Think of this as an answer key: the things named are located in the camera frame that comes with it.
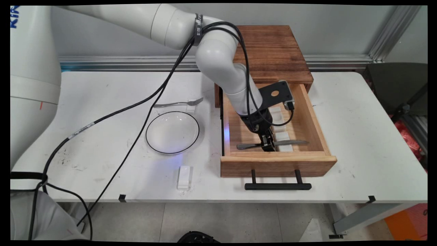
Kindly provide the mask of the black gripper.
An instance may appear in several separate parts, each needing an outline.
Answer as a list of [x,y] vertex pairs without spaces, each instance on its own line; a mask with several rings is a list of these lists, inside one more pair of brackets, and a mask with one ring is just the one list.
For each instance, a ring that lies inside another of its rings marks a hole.
[[272,115],[268,108],[256,111],[250,115],[239,115],[250,132],[258,134],[261,141],[261,148],[265,148],[265,152],[275,152],[274,138],[269,134],[268,130],[273,123]]

